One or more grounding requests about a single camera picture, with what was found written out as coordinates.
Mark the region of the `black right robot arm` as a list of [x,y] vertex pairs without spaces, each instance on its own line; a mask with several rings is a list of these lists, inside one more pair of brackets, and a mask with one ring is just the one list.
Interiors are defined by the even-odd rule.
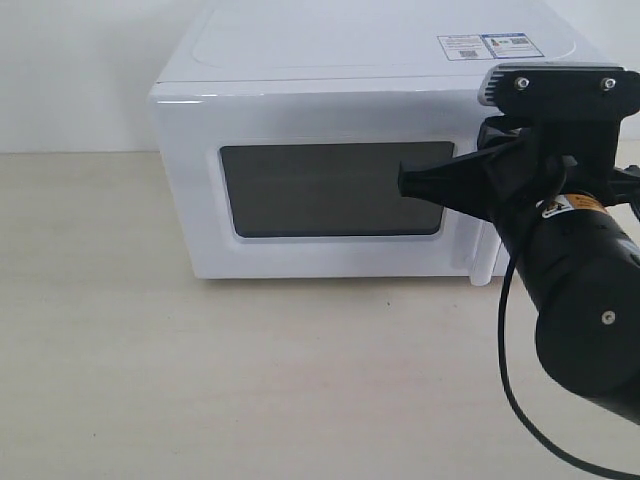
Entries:
[[635,189],[617,121],[487,119],[478,151],[404,163],[400,193],[492,223],[534,303],[535,347],[561,387],[639,418],[639,249],[609,213]]

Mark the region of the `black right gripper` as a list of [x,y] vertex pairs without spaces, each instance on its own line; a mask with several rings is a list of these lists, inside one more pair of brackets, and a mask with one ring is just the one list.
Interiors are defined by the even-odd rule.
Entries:
[[619,120],[545,121],[510,116],[483,121],[477,152],[427,164],[402,161],[397,184],[405,198],[489,221],[502,235],[520,235],[540,215],[567,232],[621,235],[606,208],[639,205],[639,172],[615,167]]

